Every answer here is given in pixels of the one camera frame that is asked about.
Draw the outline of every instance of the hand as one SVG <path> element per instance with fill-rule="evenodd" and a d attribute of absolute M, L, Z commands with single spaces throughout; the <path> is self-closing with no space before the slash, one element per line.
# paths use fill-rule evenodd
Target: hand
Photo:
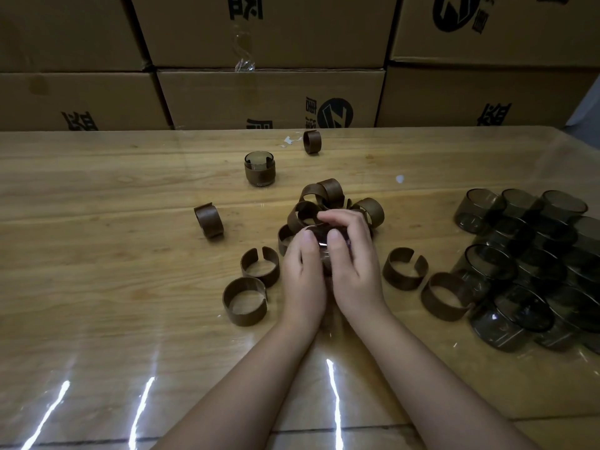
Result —
<path fill-rule="evenodd" d="M 314 234 L 302 229 L 290 243 L 282 266 L 286 297 L 282 320 L 314 336 L 325 314 L 327 292 L 319 244 Z"/>
<path fill-rule="evenodd" d="M 328 210 L 319 212 L 317 217 L 348 230 L 353 259 L 339 230 L 332 229 L 327 235 L 335 301 L 341 312 L 350 324 L 368 315 L 389 313 L 383 299 L 377 252 L 363 215 L 351 210 Z"/>

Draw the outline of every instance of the forearm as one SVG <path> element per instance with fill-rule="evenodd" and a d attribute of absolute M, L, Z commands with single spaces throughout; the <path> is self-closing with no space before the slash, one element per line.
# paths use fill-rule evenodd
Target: forearm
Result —
<path fill-rule="evenodd" d="M 390 312 L 350 323 L 429 450 L 538 448 Z"/>
<path fill-rule="evenodd" d="M 154 447 L 264 448 L 314 332 L 280 322 Z"/>

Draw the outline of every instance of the wood grain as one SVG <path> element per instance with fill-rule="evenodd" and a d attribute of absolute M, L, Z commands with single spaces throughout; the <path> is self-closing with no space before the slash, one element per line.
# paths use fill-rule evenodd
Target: wood grain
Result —
<path fill-rule="evenodd" d="M 470 188 L 562 189 L 600 215 L 598 152 L 555 129 L 321 134 L 322 151 L 309 157 L 301 142 L 283 142 L 300 137 L 294 130 L 0 133 L 0 444 L 29 438 L 65 381 L 37 442 L 128 439 L 150 378 L 135 431 L 161 436 L 277 319 L 281 284 L 268 290 L 265 320 L 249 328 L 228 321 L 221 292 L 247 249 L 277 247 L 308 183 L 334 177 L 352 199 L 379 200 L 380 261 L 409 246 L 431 272 L 451 269 L 472 239 L 452 222 Z M 274 185 L 245 180 L 243 157 L 253 150 L 274 154 Z M 221 214 L 221 241 L 206 241 L 194 217 L 206 202 Z M 500 353 L 467 321 L 433 318 L 417 293 L 387 284 L 384 292 L 398 318 L 506 416 L 600 415 L 600 357 L 533 345 Z M 408 422 L 332 306 L 275 430 L 335 427 L 326 360 L 343 427 Z"/>

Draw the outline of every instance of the black circular logo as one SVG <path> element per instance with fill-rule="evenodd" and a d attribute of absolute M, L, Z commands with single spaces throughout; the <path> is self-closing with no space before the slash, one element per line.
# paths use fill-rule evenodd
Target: black circular logo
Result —
<path fill-rule="evenodd" d="M 433 22 L 443 32 L 464 27 L 474 16 L 481 0 L 435 0 Z"/>
<path fill-rule="evenodd" d="M 352 106 L 341 97 L 325 101 L 317 113 L 319 128 L 349 128 L 353 118 Z"/>

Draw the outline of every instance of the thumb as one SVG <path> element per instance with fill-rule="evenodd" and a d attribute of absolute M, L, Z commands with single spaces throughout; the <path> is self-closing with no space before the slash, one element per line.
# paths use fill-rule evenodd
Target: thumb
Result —
<path fill-rule="evenodd" d="M 321 253 L 317 238 L 310 230 L 303 230 L 300 234 L 300 252 L 302 255 L 302 271 L 309 275 L 323 275 Z"/>
<path fill-rule="evenodd" d="M 350 259 L 348 245 L 339 230 L 331 229 L 327 234 L 327 249 L 329 257 L 331 257 L 331 271 L 334 279 L 344 272 L 356 274 L 352 259 Z"/>

